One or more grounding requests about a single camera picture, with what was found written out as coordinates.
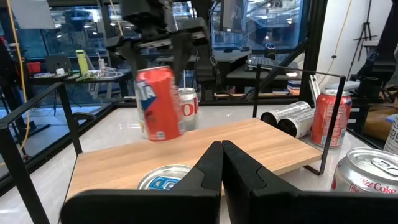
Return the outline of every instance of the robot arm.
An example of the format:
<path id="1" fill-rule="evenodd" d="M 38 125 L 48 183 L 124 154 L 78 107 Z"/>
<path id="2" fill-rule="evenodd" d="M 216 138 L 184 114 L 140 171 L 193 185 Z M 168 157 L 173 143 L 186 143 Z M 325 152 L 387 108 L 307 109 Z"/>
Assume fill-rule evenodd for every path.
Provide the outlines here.
<path id="1" fill-rule="evenodd" d="M 107 49 L 127 60 L 134 78 L 137 70 L 146 68 L 142 49 L 166 49 L 174 56 L 172 69 L 178 86 L 192 48 L 210 43 L 203 18 L 189 20 L 180 30 L 172 32 L 172 3 L 172 0 L 121 0 L 122 18 L 135 25 L 141 38 L 113 37 L 108 40 Z"/>

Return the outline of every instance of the tripod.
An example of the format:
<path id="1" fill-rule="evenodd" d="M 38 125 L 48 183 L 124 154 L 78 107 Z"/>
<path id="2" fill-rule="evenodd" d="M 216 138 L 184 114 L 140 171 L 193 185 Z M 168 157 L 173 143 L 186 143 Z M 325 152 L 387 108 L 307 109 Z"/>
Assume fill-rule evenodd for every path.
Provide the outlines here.
<path id="1" fill-rule="evenodd" d="M 355 57 L 356 57 L 356 53 L 358 52 L 358 48 L 359 48 L 360 43 L 362 42 L 361 48 L 359 50 L 358 61 L 361 60 L 363 41 L 368 40 L 368 39 L 372 40 L 372 37 L 377 37 L 377 35 L 371 35 L 371 27 L 370 27 L 370 22 L 369 22 L 369 15 L 370 15 L 370 12 L 371 12 L 371 4 L 372 4 L 372 0 L 369 0 L 368 15 L 366 17 L 366 22 L 364 22 L 362 24 L 361 35 L 359 36 L 359 38 L 354 39 L 354 41 L 357 40 L 358 43 L 356 44 L 354 57 L 353 57 L 353 60 L 351 61 L 351 65 L 349 67 L 347 80 L 349 80 L 349 76 L 351 74 L 351 69 L 353 68 Z"/>

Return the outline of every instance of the laptop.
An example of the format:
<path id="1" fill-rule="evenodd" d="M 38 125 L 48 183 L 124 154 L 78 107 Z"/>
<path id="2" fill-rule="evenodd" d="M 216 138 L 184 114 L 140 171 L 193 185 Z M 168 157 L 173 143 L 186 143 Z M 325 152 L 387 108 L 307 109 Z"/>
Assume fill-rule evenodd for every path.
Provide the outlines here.
<path id="1" fill-rule="evenodd" d="M 63 68 L 65 73 L 73 71 L 72 64 L 70 63 L 69 56 L 67 55 L 46 55 L 44 56 L 47 71 L 56 74 L 57 69 Z"/>

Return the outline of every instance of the can lid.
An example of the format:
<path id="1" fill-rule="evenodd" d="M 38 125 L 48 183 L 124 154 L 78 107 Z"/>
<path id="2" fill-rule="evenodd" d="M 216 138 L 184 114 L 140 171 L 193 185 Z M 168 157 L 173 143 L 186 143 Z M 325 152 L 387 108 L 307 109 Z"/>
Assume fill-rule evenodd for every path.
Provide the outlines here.
<path id="1" fill-rule="evenodd" d="M 192 93 L 196 93 L 196 90 L 194 88 L 179 88 L 178 93 L 179 94 L 192 94 Z"/>
<path id="2" fill-rule="evenodd" d="M 156 177 L 171 177 L 173 179 L 181 180 L 187 173 L 191 171 L 192 167 L 186 165 L 166 165 L 162 167 L 158 167 L 148 174 L 146 174 L 138 183 L 138 190 L 148 189 L 150 183 Z"/>
<path id="3" fill-rule="evenodd" d="M 159 68 L 170 68 L 170 66 L 164 65 L 164 66 L 159 66 L 159 67 L 143 68 L 143 69 L 137 70 L 137 72 L 149 71 L 149 70 L 154 70 L 154 69 L 159 69 Z"/>
<path id="4" fill-rule="evenodd" d="M 330 96 L 337 96 L 337 90 L 329 89 L 329 90 L 323 90 L 323 94 L 330 95 Z M 343 91 L 342 96 L 350 96 L 351 94 L 347 91 Z"/>
<path id="5" fill-rule="evenodd" d="M 370 148 L 354 148 L 347 153 L 350 163 L 367 174 L 398 181 L 398 156 Z"/>

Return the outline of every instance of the monitor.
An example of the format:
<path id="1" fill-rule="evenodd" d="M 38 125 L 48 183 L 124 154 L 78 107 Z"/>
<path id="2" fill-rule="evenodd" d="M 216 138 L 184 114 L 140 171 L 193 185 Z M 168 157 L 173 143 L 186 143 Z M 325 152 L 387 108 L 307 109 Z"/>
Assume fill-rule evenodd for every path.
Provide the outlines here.
<path id="1" fill-rule="evenodd" d="M 247 8 L 247 0 L 221 0 L 220 31 L 243 34 Z"/>

